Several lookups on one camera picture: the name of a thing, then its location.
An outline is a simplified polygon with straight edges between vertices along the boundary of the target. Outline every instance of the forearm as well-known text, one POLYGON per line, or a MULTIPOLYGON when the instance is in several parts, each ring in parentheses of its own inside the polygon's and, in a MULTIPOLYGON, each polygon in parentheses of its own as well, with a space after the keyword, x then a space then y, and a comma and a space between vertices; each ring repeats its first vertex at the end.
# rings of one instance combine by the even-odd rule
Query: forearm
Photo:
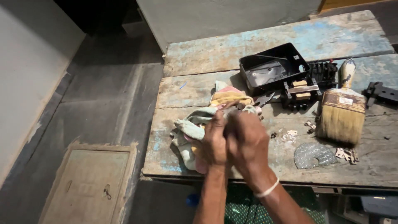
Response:
MULTIPOLYGON (((267 178, 269 178, 270 185, 273 185, 277 180, 273 172, 272 175, 265 177, 265 179, 267 178)), ((269 195, 259 198, 259 200, 274 222, 278 224, 313 223, 312 219, 290 197, 281 184, 278 184, 269 195)))
POLYGON ((194 224, 224 223, 226 187, 229 169, 210 166, 202 187, 194 224))

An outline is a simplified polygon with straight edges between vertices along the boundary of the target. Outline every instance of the paintbrush bristles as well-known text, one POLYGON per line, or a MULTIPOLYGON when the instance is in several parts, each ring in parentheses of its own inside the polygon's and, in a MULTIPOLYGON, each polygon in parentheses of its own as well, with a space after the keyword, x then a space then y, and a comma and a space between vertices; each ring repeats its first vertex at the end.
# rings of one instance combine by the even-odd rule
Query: paintbrush bristles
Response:
POLYGON ((363 113, 324 105, 318 135, 356 145, 361 139, 364 120, 363 113))

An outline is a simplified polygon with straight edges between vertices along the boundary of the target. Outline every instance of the paintbrush handle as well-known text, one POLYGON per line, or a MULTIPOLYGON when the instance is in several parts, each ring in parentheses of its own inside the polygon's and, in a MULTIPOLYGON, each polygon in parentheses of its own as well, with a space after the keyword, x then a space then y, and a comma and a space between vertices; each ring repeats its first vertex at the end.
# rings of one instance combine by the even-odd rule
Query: paintbrush handle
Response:
POLYGON ((355 62, 352 58, 346 59, 341 65, 341 84, 342 88, 351 88, 352 80, 355 74, 355 62))

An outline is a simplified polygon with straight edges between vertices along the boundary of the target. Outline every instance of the label on paintbrush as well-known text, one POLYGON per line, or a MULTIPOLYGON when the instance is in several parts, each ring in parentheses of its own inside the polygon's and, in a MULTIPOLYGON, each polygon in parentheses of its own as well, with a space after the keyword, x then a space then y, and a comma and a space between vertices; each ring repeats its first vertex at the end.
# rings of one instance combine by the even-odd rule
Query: label on paintbrush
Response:
POLYGON ((352 99, 348 99, 342 96, 339 96, 339 103, 341 104, 347 104, 347 105, 352 105, 353 100, 352 99))

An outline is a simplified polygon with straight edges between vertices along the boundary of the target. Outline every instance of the paintbrush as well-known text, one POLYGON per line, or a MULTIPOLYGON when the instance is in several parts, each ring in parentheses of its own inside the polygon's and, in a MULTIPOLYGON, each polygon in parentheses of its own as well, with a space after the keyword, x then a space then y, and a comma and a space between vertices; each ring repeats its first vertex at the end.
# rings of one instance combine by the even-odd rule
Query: paintbrush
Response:
POLYGON ((358 144, 365 120, 365 96, 350 89, 355 74, 353 59, 341 65, 342 88, 325 91, 318 136, 358 144))

